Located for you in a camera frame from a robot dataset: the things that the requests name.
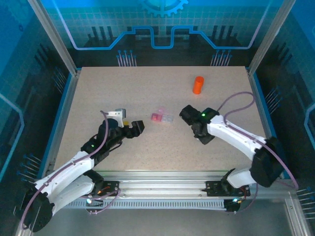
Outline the pink clear pill organizer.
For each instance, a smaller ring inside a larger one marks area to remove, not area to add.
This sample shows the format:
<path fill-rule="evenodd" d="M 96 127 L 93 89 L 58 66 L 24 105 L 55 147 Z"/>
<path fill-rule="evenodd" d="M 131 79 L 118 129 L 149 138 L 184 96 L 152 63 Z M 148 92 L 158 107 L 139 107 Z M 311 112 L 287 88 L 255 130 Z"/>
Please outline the pink clear pill organizer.
<path fill-rule="evenodd" d="M 164 106 L 159 106 L 156 111 L 151 114 L 151 120 L 155 122 L 172 123 L 174 116 Z"/>

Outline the aluminium left table side rail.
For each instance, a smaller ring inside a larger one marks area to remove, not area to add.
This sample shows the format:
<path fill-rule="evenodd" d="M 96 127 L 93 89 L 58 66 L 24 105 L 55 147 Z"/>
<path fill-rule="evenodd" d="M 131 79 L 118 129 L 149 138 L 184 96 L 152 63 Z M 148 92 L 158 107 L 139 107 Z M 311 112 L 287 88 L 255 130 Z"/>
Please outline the aluminium left table side rail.
<path fill-rule="evenodd" d="M 80 73 L 78 68 L 77 74 L 70 74 L 67 79 L 37 178 L 46 176 L 54 167 Z"/>

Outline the aluminium table side rail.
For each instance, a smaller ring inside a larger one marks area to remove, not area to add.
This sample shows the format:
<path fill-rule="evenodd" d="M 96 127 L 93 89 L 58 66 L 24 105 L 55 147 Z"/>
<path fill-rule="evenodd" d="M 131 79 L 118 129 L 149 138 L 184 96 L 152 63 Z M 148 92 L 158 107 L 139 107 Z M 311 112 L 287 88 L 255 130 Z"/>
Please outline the aluminium table side rail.
<path fill-rule="evenodd" d="M 264 94 L 262 92 L 262 88 L 261 85 L 259 83 L 258 77 L 257 75 L 254 73 L 253 75 L 251 75 L 249 73 L 249 69 L 246 67 L 246 71 L 248 74 L 248 78 L 249 78 L 249 82 L 252 88 L 252 92 L 255 96 L 255 102 L 256 102 L 256 106 L 258 109 L 258 113 L 261 119 L 261 123 L 263 126 L 263 130 L 264 133 L 266 135 L 267 138 L 273 136 L 273 137 L 277 137 L 276 135 L 276 131 L 274 129 L 272 120 L 271 120 L 271 115 L 269 113 L 266 101 L 265 101 L 265 97 Z"/>
<path fill-rule="evenodd" d="M 67 79 L 37 178 L 46 176 L 54 167 L 80 73 L 78 68 L 77 74 L 70 74 Z"/>

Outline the aluminium right table side rail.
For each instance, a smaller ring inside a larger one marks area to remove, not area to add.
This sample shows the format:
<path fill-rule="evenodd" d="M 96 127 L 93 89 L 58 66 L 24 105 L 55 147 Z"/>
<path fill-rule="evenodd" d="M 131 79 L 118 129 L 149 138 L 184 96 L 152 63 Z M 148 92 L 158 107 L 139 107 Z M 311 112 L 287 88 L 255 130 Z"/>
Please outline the aluminium right table side rail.
<path fill-rule="evenodd" d="M 269 113 L 266 101 L 265 101 L 265 97 L 264 94 L 262 92 L 262 88 L 261 85 L 259 83 L 258 77 L 257 75 L 254 73 L 253 75 L 251 75 L 249 73 L 249 69 L 246 67 L 246 71 L 248 74 L 248 78 L 249 78 L 249 82 L 252 88 L 252 92 L 255 96 L 255 102 L 256 102 L 256 106 L 258 109 L 258 113 L 261 119 L 261 123 L 263 126 L 263 130 L 264 133 L 266 135 L 267 138 L 273 136 L 273 137 L 277 137 L 276 135 L 276 131 L 274 129 L 272 120 L 271 120 L 271 115 Z"/>

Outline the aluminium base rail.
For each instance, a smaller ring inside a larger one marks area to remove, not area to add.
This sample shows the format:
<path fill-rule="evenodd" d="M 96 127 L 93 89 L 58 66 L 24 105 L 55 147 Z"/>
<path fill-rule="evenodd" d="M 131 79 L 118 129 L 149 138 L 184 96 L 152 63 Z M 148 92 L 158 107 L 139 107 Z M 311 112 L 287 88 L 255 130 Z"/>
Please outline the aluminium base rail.
<path fill-rule="evenodd" d="M 128 195 L 144 198 L 150 196 L 180 196 L 189 195 L 190 190 L 199 191 L 206 185 L 206 181 L 220 181 L 227 173 L 223 171 L 212 172 L 149 172 L 149 171 L 124 171 L 124 172 L 97 172 L 104 180 L 118 181 L 119 190 Z M 56 204 L 61 201 L 65 204 L 79 197 L 75 187 L 75 180 L 82 175 L 79 171 L 71 169 L 60 173 L 53 172 L 50 175 L 34 183 L 30 189 L 34 196 L 46 197 L 50 203 Z"/>

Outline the grey metal base plate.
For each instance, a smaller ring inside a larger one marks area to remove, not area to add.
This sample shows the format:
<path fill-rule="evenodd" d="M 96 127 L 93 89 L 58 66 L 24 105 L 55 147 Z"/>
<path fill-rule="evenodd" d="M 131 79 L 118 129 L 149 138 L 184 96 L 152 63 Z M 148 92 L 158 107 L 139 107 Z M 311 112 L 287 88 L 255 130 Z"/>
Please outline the grey metal base plate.
<path fill-rule="evenodd" d="M 205 209 L 62 209 L 37 233 L 12 236 L 315 236 L 294 199 L 259 199 L 237 214 Z"/>

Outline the aluminium right frame post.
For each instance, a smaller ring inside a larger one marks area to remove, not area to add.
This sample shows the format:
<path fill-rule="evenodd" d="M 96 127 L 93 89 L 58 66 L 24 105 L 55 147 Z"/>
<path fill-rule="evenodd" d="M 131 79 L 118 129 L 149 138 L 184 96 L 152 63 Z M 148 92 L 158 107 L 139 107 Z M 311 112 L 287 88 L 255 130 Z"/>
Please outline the aluminium right frame post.
<path fill-rule="evenodd" d="M 288 14 L 290 13 L 296 0 L 283 0 L 277 14 L 275 15 L 269 29 L 267 30 L 260 46 L 258 47 L 249 67 L 248 75 L 253 76 L 259 65 L 261 64 L 264 56 L 269 50 L 274 39 L 278 35 L 281 27 L 283 26 Z"/>

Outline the aluminium frame post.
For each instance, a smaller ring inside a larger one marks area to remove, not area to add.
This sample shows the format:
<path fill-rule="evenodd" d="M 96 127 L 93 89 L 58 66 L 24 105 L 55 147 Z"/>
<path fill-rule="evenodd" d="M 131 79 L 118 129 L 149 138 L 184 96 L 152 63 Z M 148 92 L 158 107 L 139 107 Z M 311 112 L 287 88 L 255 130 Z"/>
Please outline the aluminium frame post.
<path fill-rule="evenodd" d="M 27 0 L 32 7 L 36 17 L 40 21 L 47 35 L 49 36 L 51 42 L 53 43 L 55 49 L 57 50 L 59 56 L 67 67 L 68 71 L 72 76 L 77 75 L 77 67 L 72 60 L 70 53 L 68 52 L 60 34 L 58 33 L 56 27 L 54 26 L 47 10 L 40 0 Z"/>
<path fill-rule="evenodd" d="M 296 0 L 283 0 L 277 14 L 275 15 L 269 29 L 267 30 L 260 46 L 258 47 L 249 67 L 248 75 L 253 76 L 259 65 L 261 64 L 264 56 L 269 50 L 274 39 L 278 35 L 281 27 L 283 26 L 288 14 L 290 13 Z"/>

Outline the aluminium left frame post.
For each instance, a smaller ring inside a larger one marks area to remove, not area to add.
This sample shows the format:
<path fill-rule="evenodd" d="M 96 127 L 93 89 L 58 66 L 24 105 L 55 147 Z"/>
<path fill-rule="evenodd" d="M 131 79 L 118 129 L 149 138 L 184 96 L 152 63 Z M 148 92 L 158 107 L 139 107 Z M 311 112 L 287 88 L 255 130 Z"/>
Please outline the aluminium left frame post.
<path fill-rule="evenodd" d="M 68 71 L 72 76 L 77 75 L 77 67 L 72 60 L 70 53 L 68 52 L 60 34 L 58 33 L 56 27 L 54 26 L 47 10 L 40 0 L 27 0 L 32 7 L 36 17 L 40 21 L 47 35 L 49 36 L 51 42 L 53 43 L 55 49 L 57 50 L 59 56 L 67 67 Z"/>

